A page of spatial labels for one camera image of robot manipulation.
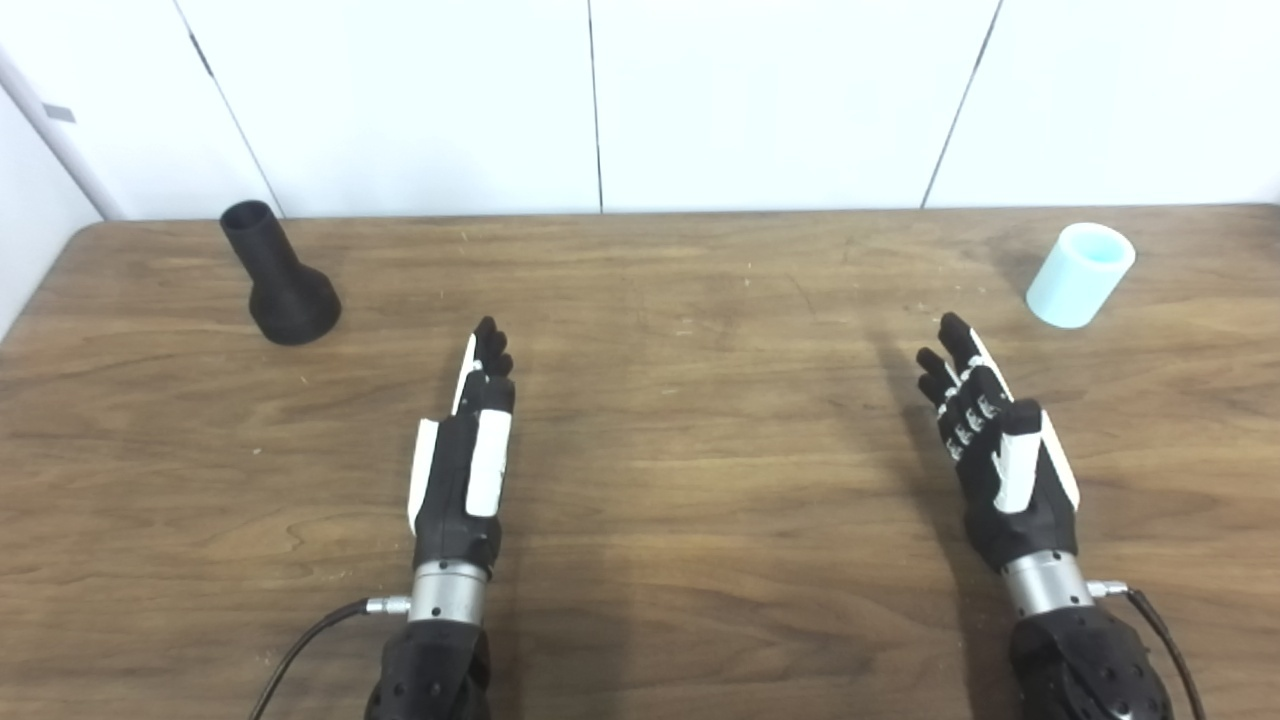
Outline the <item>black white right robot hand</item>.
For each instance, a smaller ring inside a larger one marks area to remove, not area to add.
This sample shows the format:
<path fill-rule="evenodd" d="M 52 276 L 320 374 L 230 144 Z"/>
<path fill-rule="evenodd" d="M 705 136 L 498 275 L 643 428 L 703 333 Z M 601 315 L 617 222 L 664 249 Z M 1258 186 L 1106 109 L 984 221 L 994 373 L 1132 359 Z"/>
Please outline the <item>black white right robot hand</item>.
<path fill-rule="evenodd" d="M 1078 552 L 1080 492 L 1048 413 L 1015 398 L 977 331 L 955 313 L 938 341 L 916 352 L 919 391 L 934 406 L 940 438 L 965 502 L 966 537 L 993 570 L 1038 552 Z"/>

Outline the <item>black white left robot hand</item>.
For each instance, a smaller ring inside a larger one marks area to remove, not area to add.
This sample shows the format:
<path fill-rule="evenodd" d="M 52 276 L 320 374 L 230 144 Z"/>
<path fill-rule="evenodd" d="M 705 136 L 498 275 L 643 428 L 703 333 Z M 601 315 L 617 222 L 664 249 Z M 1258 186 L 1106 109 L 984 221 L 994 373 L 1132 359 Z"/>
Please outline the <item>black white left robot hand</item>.
<path fill-rule="evenodd" d="M 493 574 L 515 419 L 513 366 L 507 334 L 484 316 L 466 343 L 449 415 L 419 423 L 407 502 L 413 568 L 467 564 L 485 578 Z"/>

